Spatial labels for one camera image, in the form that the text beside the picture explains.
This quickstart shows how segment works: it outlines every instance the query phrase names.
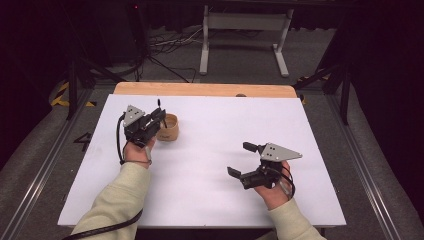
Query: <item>white board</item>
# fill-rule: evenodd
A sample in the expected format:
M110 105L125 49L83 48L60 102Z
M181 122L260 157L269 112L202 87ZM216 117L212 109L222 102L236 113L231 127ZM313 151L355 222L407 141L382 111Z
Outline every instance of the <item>white board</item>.
M116 125L127 106L150 113L158 98L178 116L180 134L153 148L140 228L272 227L259 195L227 173L227 166L242 173L259 166L259 154L243 149L243 142L272 142L302 153L289 162L302 213L315 226L346 224L299 99L109 95L59 225L76 225L119 173ZM121 128L121 146L124 139Z

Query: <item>hand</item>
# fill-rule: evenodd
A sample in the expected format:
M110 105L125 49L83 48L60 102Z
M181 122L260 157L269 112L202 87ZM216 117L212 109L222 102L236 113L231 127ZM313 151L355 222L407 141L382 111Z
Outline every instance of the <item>hand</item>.
M281 164L283 165L283 167L287 168L290 171L290 165L287 163L287 161L282 161ZM290 176L289 172L284 168L283 174L287 177ZM287 189L291 191L291 186L287 182L287 180L281 178L281 182L286 186ZM289 196L284 193L279 183L276 183L275 186L271 189L266 188L264 186L255 187L254 189L264 199L268 210L277 208L290 200Z
M156 142L156 137L153 137L147 143L147 147L149 147L150 151L152 151L153 146L155 145L155 142ZM124 156L125 156L124 160L135 162L146 169L148 169L150 166L145 147L141 148L132 142L128 142L127 145L125 146Z

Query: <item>beige sleeve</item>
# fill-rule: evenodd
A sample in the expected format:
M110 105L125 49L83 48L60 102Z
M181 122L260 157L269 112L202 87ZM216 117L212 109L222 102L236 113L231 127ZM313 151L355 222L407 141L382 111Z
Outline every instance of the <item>beige sleeve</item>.
M269 214L277 229L279 240L325 239L302 215L295 199L270 210Z
M143 208L150 172L135 163L125 163L119 175L94 200L93 206L75 226L72 234L107 227L132 219ZM137 223L85 239L131 239Z

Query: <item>cable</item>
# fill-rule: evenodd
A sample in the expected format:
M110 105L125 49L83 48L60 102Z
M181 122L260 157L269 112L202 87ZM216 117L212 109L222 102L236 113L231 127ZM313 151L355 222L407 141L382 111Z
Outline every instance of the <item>cable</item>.
M142 75L143 75L143 72L144 72L144 62L143 62L143 64L141 64L141 73L138 71L138 69L139 68L137 68L136 70L135 70L135 72L134 72L134 80L136 81L136 82L140 82L140 79L142 78Z
M260 30L232 30L230 32L238 34L238 35L246 37L246 38L249 38L249 39L252 39L252 38L259 36L259 34L262 31L260 31Z
M169 67L170 69L173 69L173 70L190 70L190 71L193 71L194 72L194 74L193 74L193 77L191 78L191 82L190 83L194 83L194 79L196 78L196 74L197 74L197 70L196 69L194 69L194 68L172 68L172 67Z
M73 235L70 235L68 237L63 238L62 240L75 240L75 239L87 238L87 237L91 237L91 236L94 236L94 235L99 235L99 234L102 234L102 233L107 233L107 232L115 231L115 230L130 226L131 224L137 222L138 219L140 219L142 213L143 213L143 209L141 209L141 211L139 213L137 213L137 215L135 215L133 218L131 218L128 221L118 223L118 224L114 224L114 225L107 226L107 227L96 228L96 229L93 229L93 230L88 230L88 231L85 231L85 232L76 233L76 234L73 234Z
M169 43L178 43L178 44L183 44L187 41L190 41L194 35L196 35L198 32L200 32L203 28L200 28L199 30L195 31L193 34L191 34L188 38L186 39L174 39L174 40L169 40L169 41L164 41L164 42L160 42L160 43L155 43L155 44L151 44L150 46L159 46L159 45L164 45L164 44L169 44Z
M119 129L121 128L121 122L124 120L124 118L125 118L125 112L118 119L118 126L116 127L116 147L118 148L119 163L121 165L124 164L125 161L124 161L124 158L122 157L122 154L121 154L121 144L120 144L120 140L119 140Z
M284 178L290 184L290 186L291 186L291 194L290 194L290 196L288 196L289 199L290 199L290 198L293 198L294 197L294 194L296 192L296 186L294 185L293 176L291 175L290 171L287 168L285 168L285 167L283 167L283 168L289 173L289 177L287 177L282 172L279 172L279 171L277 171L277 170L275 170L273 168L267 168L267 170L271 170L272 172L275 172L275 173L279 174L282 178Z
M137 60L136 64L133 67L131 67L127 70L124 70L122 72L112 72L112 73L117 75L117 76L123 77L123 76L126 76L128 74L131 74L131 73L137 71L138 68L140 68L140 66L142 66L142 65L143 65L143 61ZM90 72L90 73L91 73L91 75L93 75L94 77L96 77L98 79L109 79L109 77L107 77L107 76L105 76L104 74L101 74L101 73L94 73L94 72Z
M85 59L85 58L82 58L82 57L80 57L80 60L81 61L83 61L85 64L87 64L88 66L90 66L90 67L92 67L92 68L94 68L94 69L96 69L98 72L100 72L100 73L102 73L104 76L107 76L108 78L110 78L110 79L112 79L113 81L115 81L115 82L126 82L127 80L125 80L125 79L123 79L123 78L121 78L121 77L119 77L119 76L117 76L117 75L115 75L113 72L111 72L111 71L109 71L109 70L107 70L106 68L103 68L103 67L101 67L101 66L99 66L99 65L97 65L96 63L94 63L94 62L91 62L90 60L88 60L88 59Z
M148 59L152 62L152 63L154 63L154 64L156 64L156 65L159 65L159 66L161 66L161 67L164 67L165 69L167 69L168 71L170 71L170 72L172 72L172 73L174 73L175 75L177 75L179 78L181 78L182 80L184 80L185 82L187 82L187 83L190 83L186 78L184 78L183 76L181 76L180 74L178 74L177 72L175 72L174 70L172 70L172 68L170 68L170 67L167 67L167 66L165 66L163 63L161 63L159 60L157 60L156 58L154 58L154 57L152 57L152 56L149 56L148 57Z

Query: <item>wooden cup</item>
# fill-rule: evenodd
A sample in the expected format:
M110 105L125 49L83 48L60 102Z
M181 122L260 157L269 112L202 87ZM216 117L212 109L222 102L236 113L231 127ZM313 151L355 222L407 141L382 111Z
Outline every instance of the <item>wooden cup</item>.
M178 138L178 118L174 114L167 113L165 116L166 126L160 123L160 130L156 133L156 139L159 141L175 141Z

